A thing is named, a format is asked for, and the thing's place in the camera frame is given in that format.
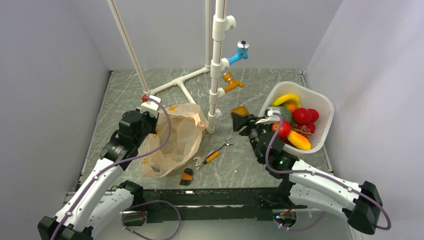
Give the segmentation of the yellow fake fruit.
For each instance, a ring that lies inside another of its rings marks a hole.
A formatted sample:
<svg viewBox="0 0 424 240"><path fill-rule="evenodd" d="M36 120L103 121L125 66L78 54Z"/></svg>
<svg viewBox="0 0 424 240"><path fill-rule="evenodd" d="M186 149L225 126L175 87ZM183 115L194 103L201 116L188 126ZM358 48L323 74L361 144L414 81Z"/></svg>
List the yellow fake fruit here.
<svg viewBox="0 0 424 240"><path fill-rule="evenodd" d="M243 118L243 117L246 117L246 116L249 115L249 111L245 106L241 105L241 106L238 106L236 108L233 108L230 112L230 115L232 117L233 116L241 116Z"/></svg>

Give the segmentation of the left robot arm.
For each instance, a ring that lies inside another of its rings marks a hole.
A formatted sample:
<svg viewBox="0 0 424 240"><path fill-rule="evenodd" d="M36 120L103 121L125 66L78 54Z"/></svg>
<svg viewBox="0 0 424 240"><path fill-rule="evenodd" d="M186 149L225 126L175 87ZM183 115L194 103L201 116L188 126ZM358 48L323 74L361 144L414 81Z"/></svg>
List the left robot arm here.
<svg viewBox="0 0 424 240"><path fill-rule="evenodd" d="M145 138L156 133L157 109L125 112L118 129L103 147L95 167L75 195L54 217L43 217L37 225L43 240L93 240L125 209L137 210L144 203L143 187L126 180L110 196L104 194L138 155Z"/></svg>

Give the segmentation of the bright red fake apple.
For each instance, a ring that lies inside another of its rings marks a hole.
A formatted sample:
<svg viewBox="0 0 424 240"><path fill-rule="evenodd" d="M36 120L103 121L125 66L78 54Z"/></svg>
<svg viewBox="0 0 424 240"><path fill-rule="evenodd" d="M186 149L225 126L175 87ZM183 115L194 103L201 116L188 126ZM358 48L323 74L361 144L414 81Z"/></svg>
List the bright red fake apple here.
<svg viewBox="0 0 424 240"><path fill-rule="evenodd" d="M291 127L291 125L290 125L290 123L288 121L283 120L281 127L279 127L279 122L274 122L271 125L271 130L274 131L274 132L276 132L277 135L281 139L284 139L284 138L286 138L289 135L289 133L292 130L292 127Z"/></svg>

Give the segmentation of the orange plastic bag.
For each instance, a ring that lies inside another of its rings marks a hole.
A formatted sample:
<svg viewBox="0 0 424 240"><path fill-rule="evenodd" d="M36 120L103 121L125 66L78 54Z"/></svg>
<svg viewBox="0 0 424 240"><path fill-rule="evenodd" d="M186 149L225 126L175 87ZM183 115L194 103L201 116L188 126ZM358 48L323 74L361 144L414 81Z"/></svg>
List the orange plastic bag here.
<svg viewBox="0 0 424 240"><path fill-rule="evenodd" d="M134 160L142 164L142 177L161 178L185 165L199 150L203 131L208 126L200 105L183 103L166 108L171 131L167 142L159 150Z"/></svg>

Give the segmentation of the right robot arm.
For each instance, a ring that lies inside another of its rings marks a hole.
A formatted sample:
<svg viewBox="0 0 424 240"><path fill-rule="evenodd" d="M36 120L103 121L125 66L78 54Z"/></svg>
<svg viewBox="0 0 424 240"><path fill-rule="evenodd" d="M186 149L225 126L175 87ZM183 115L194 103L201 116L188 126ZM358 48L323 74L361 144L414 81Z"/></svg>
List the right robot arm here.
<svg viewBox="0 0 424 240"><path fill-rule="evenodd" d="M284 122L279 112L266 117L253 114L231 112L232 126L241 136L247 136L256 160L281 183L275 194L276 203L287 208L290 205L306 206L338 216L353 229L367 234L375 234L380 215L388 216L383 208L377 187L365 181L362 184L343 180L321 171L299 157L284 150L285 143L274 131L265 130L264 123Z"/></svg>

